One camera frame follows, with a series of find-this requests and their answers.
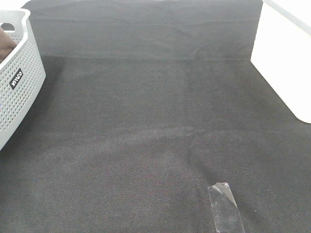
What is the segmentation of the brown microfiber towel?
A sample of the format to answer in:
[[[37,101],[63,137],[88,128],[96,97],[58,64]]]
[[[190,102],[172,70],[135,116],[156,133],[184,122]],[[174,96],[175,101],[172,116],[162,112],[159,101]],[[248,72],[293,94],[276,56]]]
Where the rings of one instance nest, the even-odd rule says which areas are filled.
[[[0,63],[14,50],[17,44],[0,28]]]

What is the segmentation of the black fabric table cover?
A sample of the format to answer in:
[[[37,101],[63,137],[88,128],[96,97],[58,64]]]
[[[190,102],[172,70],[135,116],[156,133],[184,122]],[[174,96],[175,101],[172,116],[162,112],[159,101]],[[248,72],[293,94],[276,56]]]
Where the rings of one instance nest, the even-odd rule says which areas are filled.
[[[3,233],[311,230],[311,127],[250,62],[260,0],[33,0],[46,71],[0,153]]]

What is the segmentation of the clear tape strip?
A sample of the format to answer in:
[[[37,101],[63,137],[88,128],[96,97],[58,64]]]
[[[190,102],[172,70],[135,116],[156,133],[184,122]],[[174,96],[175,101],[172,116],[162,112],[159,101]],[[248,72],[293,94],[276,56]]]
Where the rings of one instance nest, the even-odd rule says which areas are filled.
[[[244,233],[238,206],[228,183],[208,187],[215,230],[217,233]]]

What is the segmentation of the white perforated laundry basket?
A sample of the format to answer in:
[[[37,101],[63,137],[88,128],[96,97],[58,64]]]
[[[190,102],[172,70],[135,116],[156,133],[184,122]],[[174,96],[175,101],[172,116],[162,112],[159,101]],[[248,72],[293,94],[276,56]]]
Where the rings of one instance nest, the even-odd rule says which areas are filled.
[[[46,78],[27,9],[3,9],[0,22],[17,44],[0,64],[0,146],[4,147],[36,99]]]

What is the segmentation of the white plastic storage box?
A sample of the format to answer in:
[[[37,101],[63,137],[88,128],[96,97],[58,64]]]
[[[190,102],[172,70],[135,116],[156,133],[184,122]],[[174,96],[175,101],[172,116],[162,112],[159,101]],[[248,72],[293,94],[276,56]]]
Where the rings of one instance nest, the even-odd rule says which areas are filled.
[[[311,122],[311,2],[264,0],[251,63],[290,109]]]

